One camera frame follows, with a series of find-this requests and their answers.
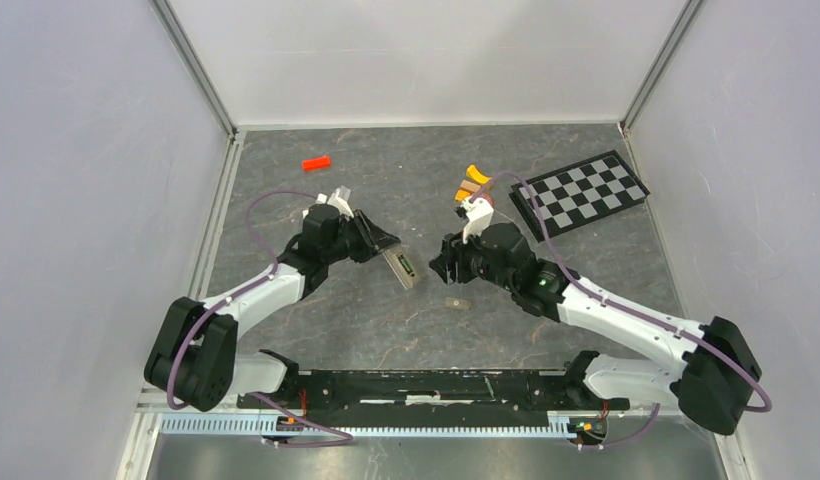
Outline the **beige remote control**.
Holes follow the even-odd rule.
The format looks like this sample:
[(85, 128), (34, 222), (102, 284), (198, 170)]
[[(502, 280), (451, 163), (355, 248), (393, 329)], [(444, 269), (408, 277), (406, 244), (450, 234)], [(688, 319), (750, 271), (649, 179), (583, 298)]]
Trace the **beige remote control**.
[(418, 284), (420, 276), (402, 245), (385, 249), (382, 256), (405, 290), (413, 289)]

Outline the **beige battery cover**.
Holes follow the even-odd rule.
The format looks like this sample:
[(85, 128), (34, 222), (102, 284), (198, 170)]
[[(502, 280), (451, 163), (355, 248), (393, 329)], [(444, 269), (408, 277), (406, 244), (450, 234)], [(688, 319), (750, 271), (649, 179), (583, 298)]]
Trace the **beige battery cover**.
[(469, 300), (447, 297), (444, 301), (444, 304), (448, 308), (458, 309), (458, 310), (470, 310), (472, 304)]

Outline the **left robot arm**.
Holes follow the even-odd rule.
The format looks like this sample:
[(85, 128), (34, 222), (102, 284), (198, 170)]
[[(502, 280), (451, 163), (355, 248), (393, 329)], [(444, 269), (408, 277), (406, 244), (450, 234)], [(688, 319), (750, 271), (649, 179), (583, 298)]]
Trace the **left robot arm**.
[(170, 305), (144, 367), (145, 381), (167, 394), (172, 409), (207, 412), (228, 395), (252, 392), (276, 407), (292, 405), (300, 394), (299, 379), (287, 372), (292, 361), (268, 351), (242, 354), (239, 339), (312, 294), (331, 265), (366, 263), (400, 242), (360, 210), (312, 206), (277, 263), (225, 293), (181, 297)]

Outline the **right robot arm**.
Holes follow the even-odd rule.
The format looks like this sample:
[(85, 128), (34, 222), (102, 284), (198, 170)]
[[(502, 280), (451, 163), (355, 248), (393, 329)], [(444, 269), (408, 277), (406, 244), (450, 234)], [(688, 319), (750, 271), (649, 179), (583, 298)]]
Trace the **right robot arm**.
[(592, 331), (641, 354), (639, 360), (590, 353), (563, 382), (566, 400), (588, 408), (600, 398), (677, 407), (700, 427), (732, 435), (762, 369), (739, 327), (673, 317), (613, 295), (538, 257), (512, 223), (478, 235), (444, 237), (430, 268), (447, 284), (481, 279), (507, 291), (523, 311)]

